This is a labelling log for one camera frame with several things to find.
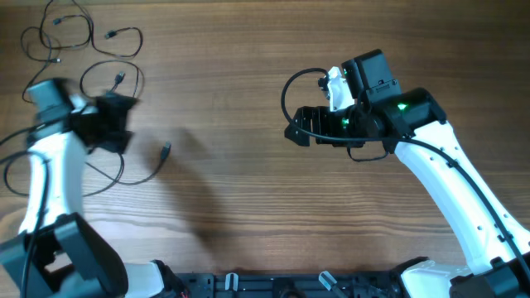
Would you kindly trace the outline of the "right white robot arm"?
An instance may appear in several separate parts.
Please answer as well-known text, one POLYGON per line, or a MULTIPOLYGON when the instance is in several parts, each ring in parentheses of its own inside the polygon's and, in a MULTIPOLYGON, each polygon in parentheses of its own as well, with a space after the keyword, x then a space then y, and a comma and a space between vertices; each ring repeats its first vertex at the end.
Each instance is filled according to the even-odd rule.
POLYGON ((504 208, 423 88, 402 91, 381 50, 319 70, 325 106, 298 108, 284 135, 346 151, 378 142, 422 183, 465 255, 462 266, 426 257, 388 273, 388 297, 526 297, 529 232, 504 208))

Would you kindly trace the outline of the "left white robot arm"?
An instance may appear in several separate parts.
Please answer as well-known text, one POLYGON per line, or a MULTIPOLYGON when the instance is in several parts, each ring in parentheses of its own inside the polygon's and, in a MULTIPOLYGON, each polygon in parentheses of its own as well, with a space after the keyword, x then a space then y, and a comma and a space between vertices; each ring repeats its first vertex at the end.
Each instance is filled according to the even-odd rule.
POLYGON ((82 180, 95 148, 119 155, 134 97, 107 92, 90 98, 67 79, 28 89, 36 124, 25 129, 31 184, 26 215, 15 238, 1 245, 1 264, 22 297, 182 297, 186 287, 159 260, 126 264, 84 219, 82 180))

